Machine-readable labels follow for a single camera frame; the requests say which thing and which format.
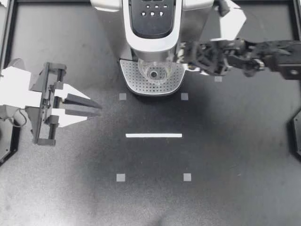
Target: white square marker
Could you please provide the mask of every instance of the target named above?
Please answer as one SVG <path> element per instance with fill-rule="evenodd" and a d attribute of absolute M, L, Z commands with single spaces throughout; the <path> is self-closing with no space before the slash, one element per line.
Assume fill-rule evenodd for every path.
<path fill-rule="evenodd" d="M 215 82 L 222 82 L 222 77 L 221 76 L 215 76 L 214 81 Z"/>
<path fill-rule="evenodd" d="M 117 182 L 125 182 L 126 181 L 126 174 L 116 174 L 116 181 Z"/>
<path fill-rule="evenodd" d="M 188 100 L 188 93 L 181 93 L 181 100 Z"/>
<path fill-rule="evenodd" d="M 191 173 L 183 173 L 183 181 L 191 181 Z"/>
<path fill-rule="evenodd" d="M 127 100 L 127 94 L 126 93 L 119 93 L 119 100 Z"/>

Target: black metal frame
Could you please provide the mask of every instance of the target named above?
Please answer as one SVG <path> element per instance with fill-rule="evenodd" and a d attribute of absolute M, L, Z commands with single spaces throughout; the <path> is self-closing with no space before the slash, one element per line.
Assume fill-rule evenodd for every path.
<path fill-rule="evenodd" d="M 295 40 L 301 40 L 301 5 L 299 0 L 234 0 L 237 4 L 283 4 L 286 3 L 289 5 L 290 8 L 290 15 L 292 20 L 293 26 L 293 36 Z M 90 0 L 9 0 L 7 6 L 7 14 L 4 24 L 4 31 L 1 40 L 1 50 L 0 50 L 0 70 L 7 67 L 10 61 L 10 54 L 11 54 L 11 47 L 12 47 L 12 40 L 14 37 L 14 30 L 16 24 L 16 15 L 18 11 L 19 3 L 22 4 L 40 4 L 40 3 L 65 3 L 65 4 L 90 4 Z M 16 147 L 14 144 L 18 141 L 16 140 L 16 135 L 13 130 L 12 132 L 12 139 L 11 139 L 11 147 L 13 148 L 12 153 L 6 157 L 12 156 L 16 152 Z M 297 152 L 301 155 L 301 141 L 296 142 Z"/>

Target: perforated drip tray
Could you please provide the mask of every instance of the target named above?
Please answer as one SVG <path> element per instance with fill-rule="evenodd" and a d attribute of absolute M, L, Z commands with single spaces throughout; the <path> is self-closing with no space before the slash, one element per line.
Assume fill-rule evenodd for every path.
<path fill-rule="evenodd" d="M 123 76 L 129 89 L 140 95 L 162 96 L 176 92 L 184 78 L 185 69 L 182 65 L 177 65 L 174 74 L 162 85 L 149 83 L 139 72 L 138 62 L 120 60 Z"/>

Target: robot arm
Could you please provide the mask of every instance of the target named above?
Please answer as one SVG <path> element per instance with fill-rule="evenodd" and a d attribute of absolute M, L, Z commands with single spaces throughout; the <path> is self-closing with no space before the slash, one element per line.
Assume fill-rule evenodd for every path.
<path fill-rule="evenodd" d="M 13 60 L 0 77 L 0 120 L 10 120 L 15 125 L 17 111 L 28 114 L 32 123 L 33 142 L 38 145 L 55 145 L 56 128 L 85 121 L 99 114 L 60 108 L 61 104 L 80 105 L 100 109 L 100 105 L 63 83 L 66 66 L 45 63 L 36 82 L 30 87 L 32 74 L 25 70 L 21 59 Z M 23 126 L 27 122 L 24 116 Z M 49 126 L 48 138 L 40 137 L 42 125 Z"/>
<path fill-rule="evenodd" d="M 246 21 L 243 10 L 231 0 L 217 3 L 221 37 L 206 43 L 181 43 L 177 63 L 213 76 L 224 76 L 235 67 L 242 69 L 247 77 L 253 77 L 267 67 L 280 72 L 287 80 L 301 80 L 301 41 L 253 43 L 236 38 Z"/>

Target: white tape strip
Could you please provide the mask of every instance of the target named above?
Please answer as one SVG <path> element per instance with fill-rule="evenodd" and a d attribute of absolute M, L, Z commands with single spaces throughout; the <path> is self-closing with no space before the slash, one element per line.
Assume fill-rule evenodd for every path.
<path fill-rule="evenodd" d="M 127 138 L 182 138 L 182 133 L 127 133 Z"/>

